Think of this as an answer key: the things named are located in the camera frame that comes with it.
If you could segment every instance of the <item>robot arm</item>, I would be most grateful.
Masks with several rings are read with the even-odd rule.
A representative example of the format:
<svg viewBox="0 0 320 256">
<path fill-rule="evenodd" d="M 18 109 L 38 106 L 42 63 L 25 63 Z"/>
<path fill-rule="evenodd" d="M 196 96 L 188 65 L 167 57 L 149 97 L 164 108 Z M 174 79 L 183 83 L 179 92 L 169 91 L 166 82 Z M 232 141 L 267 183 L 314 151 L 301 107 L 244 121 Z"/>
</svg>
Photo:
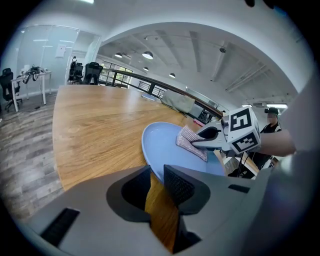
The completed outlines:
<svg viewBox="0 0 320 256">
<path fill-rule="evenodd" d="M 204 139 L 191 144 L 198 149 L 223 150 L 228 156 L 252 150 L 261 144 L 259 125 L 251 107 L 230 111 L 219 122 L 210 122 L 197 134 Z"/>
</svg>

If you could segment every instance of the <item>window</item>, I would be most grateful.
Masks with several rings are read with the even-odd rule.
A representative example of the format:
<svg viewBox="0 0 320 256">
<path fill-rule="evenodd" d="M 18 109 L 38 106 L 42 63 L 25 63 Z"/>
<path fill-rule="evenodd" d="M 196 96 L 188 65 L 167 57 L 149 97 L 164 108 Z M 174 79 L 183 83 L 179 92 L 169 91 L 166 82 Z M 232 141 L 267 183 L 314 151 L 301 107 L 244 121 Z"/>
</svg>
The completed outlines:
<svg viewBox="0 0 320 256">
<path fill-rule="evenodd" d="M 103 66 L 103 69 L 101 71 L 99 79 L 102 81 L 105 81 L 105 82 L 109 82 L 109 83 L 112 83 L 112 81 L 114 80 L 115 73 L 109 72 L 107 70 L 119 70 L 119 71 L 133 73 L 133 71 L 130 69 L 127 69 L 123 66 L 119 66 L 119 65 L 116 65 L 116 64 L 104 61 L 104 60 L 102 61 L 101 66 Z M 125 83 L 129 83 L 130 78 L 131 78 L 130 76 L 118 73 L 118 74 L 116 74 L 115 83 L 125 85 Z"/>
</svg>

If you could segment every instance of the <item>light blue plate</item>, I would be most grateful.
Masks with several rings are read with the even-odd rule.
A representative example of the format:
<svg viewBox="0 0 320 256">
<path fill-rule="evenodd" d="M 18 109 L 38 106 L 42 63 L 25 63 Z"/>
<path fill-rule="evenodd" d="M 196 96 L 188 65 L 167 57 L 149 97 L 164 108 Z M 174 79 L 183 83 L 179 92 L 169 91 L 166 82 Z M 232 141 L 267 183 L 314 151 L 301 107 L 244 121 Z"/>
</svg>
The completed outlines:
<svg viewBox="0 0 320 256">
<path fill-rule="evenodd" d="M 224 176 L 218 158 L 208 151 L 208 162 L 176 145 L 176 138 L 182 128 L 168 122 L 149 124 L 142 134 L 142 151 L 156 177 L 164 182 L 164 165 L 176 165 L 199 172 Z"/>
</svg>

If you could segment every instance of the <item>white cube with marker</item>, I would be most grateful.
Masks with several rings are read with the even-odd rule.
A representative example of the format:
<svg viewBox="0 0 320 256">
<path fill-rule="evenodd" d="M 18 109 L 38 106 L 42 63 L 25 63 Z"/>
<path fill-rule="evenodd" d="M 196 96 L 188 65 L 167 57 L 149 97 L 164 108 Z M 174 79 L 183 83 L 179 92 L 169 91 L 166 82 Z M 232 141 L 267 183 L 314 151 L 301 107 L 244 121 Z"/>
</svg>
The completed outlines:
<svg viewBox="0 0 320 256">
<path fill-rule="evenodd" d="M 261 144 L 258 120 L 251 106 L 231 110 L 228 124 L 227 143 L 236 154 Z"/>
</svg>

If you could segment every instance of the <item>wooden floor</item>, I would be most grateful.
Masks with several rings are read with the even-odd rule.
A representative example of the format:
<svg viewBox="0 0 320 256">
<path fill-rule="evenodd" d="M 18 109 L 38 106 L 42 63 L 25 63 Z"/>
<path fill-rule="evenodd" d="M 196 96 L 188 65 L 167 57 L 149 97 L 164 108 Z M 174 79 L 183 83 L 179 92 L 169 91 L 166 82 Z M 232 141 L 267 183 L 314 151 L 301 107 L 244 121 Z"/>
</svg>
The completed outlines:
<svg viewBox="0 0 320 256">
<path fill-rule="evenodd" d="M 0 193 L 9 212 L 25 220 L 63 192 L 52 143 L 56 93 L 23 100 L 19 112 L 2 108 Z"/>
</svg>

